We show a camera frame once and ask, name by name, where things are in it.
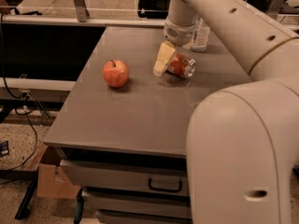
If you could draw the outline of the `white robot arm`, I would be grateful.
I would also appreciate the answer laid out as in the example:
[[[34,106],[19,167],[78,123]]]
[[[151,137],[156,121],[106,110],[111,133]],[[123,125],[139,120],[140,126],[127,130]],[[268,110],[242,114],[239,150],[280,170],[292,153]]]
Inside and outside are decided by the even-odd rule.
[[[298,35],[243,0],[170,0],[167,40],[185,45],[196,15],[251,81],[212,93],[192,113],[186,151],[193,224],[292,224]]]

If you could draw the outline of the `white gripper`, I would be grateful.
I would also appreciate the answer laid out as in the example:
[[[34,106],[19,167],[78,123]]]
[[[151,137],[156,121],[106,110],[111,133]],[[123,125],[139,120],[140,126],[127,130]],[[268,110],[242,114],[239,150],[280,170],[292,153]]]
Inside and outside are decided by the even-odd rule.
[[[165,72],[169,61],[176,51],[174,45],[182,47],[187,44],[192,39],[194,28],[195,24],[191,26],[178,26],[169,19],[165,20],[164,36],[169,41],[164,41],[159,48],[157,59],[153,67],[153,74],[156,77],[160,77]]]

